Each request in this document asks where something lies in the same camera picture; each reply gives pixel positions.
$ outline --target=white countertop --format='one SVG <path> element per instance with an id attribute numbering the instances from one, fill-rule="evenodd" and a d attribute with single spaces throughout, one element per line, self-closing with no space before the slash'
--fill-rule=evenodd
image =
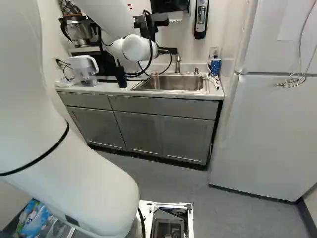
<path id="1" fill-rule="evenodd" d="M 106 95 L 129 95 L 129 96 L 143 96 L 143 97 L 160 97 L 160 98 L 190 98 L 190 99 L 204 99 L 204 100 L 218 100 L 223 101 L 224 93 L 222 86 L 216 90 L 210 81 L 207 82 L 207 92 L 205 91 L 137 91 L 131 90 L 140 81 L 128 81 L 128 87 L 119 88 L 116 81 L 98 83 L 95 87 L 82 87 L 81 85 L 74 85 L 71 87 L 61 88 L 56 87 L 58 92 L 73 92 L 73 93 L 93 93 L 93 94 L 106 94 Z"/>

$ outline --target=sink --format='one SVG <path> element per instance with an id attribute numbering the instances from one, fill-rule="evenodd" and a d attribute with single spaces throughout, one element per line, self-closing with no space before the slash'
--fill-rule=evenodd
<path id="1" fill-rule="evenodd" d="M 132 90 L 141 91 L 198 91 L 204 89 L 204 78 L 199 75 L 159 75 L 150 77 L 147 81 Z"/>

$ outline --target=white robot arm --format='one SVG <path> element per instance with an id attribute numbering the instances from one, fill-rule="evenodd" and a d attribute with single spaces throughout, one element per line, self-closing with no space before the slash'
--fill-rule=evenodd
<path id="1" fill-rule="evenodd" d="M 107 48 L 114 57 L 130 61 L 150 59 L 149 40 L 134 35 L 134 18 L 125 0 L 72 0 L 90 18 L 93 19 L 107 35 L 104 39 Z M 158 55 L 157 45 L 152 42 L 153 58 Z"/>
<path id="2" fill-rule="evenodd" d="M 132 30 L 121 0 L 74 2 L 115 38 Z M 93 237 L 125 237 L 136 217 L 138 187 L 81 141 L 47 96 L 37 1 L 6 1 L 0 16 L 0 179 Z"/>

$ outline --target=gray floor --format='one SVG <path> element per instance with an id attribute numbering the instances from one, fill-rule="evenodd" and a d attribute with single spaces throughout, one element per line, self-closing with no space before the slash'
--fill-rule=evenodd
<path id="1" fill-rule="evenodd" d="M 208 187 L 208 173 L 98 152 L 138 184 L 141 199 L 194 204 L 195 238 L 308 238 L 293 205 Z"/>

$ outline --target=refrigerator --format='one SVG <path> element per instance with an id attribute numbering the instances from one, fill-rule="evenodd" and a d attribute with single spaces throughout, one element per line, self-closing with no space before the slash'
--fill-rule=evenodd
<path id="1" fill-rule="evenodd" d="M 296 201 L 317 182 L 317 6 L 313 0 L 231 0 L 221 57 L 225 98 L 209 183 Z"/>

